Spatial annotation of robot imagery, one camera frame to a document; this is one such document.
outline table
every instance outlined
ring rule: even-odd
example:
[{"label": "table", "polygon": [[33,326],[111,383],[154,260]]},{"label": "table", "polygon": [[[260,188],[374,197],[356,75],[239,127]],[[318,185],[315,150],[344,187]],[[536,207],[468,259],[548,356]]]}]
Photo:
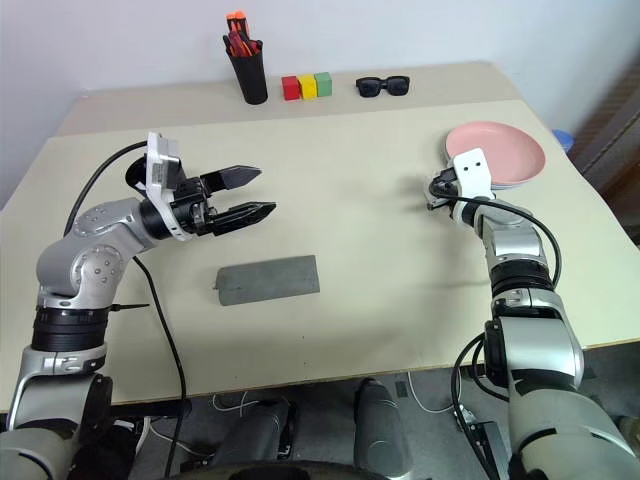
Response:
[{"label": "table", "polygon": [[[558,291],[580,342],[640,338],[640,253],[509,82],[483,63],[408,72],[412,91],[398,98],[383,92],[361,99],[352,89],[360,74],[342,74],[334,76],[333,97],[284,103],[271,88],[261,107],[241,104],[224,84],[79,101],[2,214],[0,409],[9,406],[20,352],[31,338],[40,252],[60,237],[95,167],[146,138],[149,128],[179,140],[188,175],[238,163],[263,169],[248,186],[215,194],[219,209],[249,200],[278,204],[249,229],[187,244],[166,240],[142,255],[190,395],[451,365],[489,319],[490,287],[482,242],[445,212],[427,213],[423,189],[442,167],[443,136],[472,120],[514,125],[545,151],[539,177],[498,195],[533,211],[557,236],[565,261]],[[211,110],[220,92],[236,101]],[[193,111],[172,117],[181,98]],[[135,158],[110,168],[85,207],[135,196],[123,178]],[[548,245],[546,251],[551,257]],[[308,254],[317,258],[319,294],[219,305],[213,287],[220,267]],[[143,276],[130,266],[116,302],[150,300]],[[178,395],[153,309],[113,313],[107,342],[102,373],[114,379],[115,403]]]}]

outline toy block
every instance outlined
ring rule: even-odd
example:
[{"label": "toy block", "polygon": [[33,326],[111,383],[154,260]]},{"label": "toy block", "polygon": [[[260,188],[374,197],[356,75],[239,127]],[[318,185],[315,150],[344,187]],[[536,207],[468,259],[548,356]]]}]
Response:
[{"label": "toy block", "polygon": [[327,72],[316,73],[314,75],[318,86],[319,97],[331,96],[331,75]]},{"label": "toy block", "polygon": [[305,100],[316,98],[318,96],[316,79],[313,75],[298,75],[298,83],[300,84],[302,98]]},{"label": "toy block", "polygon": [[300,98],[300,85],[296,77],[282,77],[282,92],[285,100]]}]

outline red block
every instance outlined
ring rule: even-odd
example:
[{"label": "red block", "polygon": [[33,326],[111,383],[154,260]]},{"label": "red block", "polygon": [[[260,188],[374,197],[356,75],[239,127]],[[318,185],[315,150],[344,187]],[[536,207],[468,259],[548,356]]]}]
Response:
[{"label": "red block", "polygon": [[282,91],[285,100],[297,100],[300,98],[300,85],[296,77],[282,77]]}]

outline green block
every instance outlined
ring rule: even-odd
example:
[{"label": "green block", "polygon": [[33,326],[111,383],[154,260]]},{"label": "green block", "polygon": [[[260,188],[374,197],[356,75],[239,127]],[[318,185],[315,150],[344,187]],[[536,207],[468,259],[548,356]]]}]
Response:
[{"label": "green block", "polygon": [[331,75],[328,72],[316,73],[316,84],[318,85],[318,96],[331,96]]}]

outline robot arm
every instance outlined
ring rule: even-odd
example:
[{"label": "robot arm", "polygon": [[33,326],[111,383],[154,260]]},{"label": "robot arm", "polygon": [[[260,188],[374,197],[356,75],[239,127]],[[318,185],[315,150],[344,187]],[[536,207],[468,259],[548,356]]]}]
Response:
[{"label": "robot arm", "polygon": [[150,133],[147,154],[127,172],[146,199],[108,202],[80,215],[40,256],[31,345],[0,435],[6,478],[67,477],[75,452],[99,437],[109,417],[112,382],[105,330],[127,263],[173,236],[221,235],[264,219],[274,203],[250,202],[218,213],[207,199],[245,185],[260,170],[235,166],[186,178],[175,142]]},{"label": "robot arm", "polygon": [[510,477],[640,478],[640,463],[609,416],[577,392],[582,350],[532,223],[513,212],[455,199],[509,205],[494,199],[482,151],[455,157],[429,191],[430,208],[448,204],[453,221],[472,227],[486,249],[493,299],[492,320],[485,324],[485,365],[491,382],[509,391]]}]

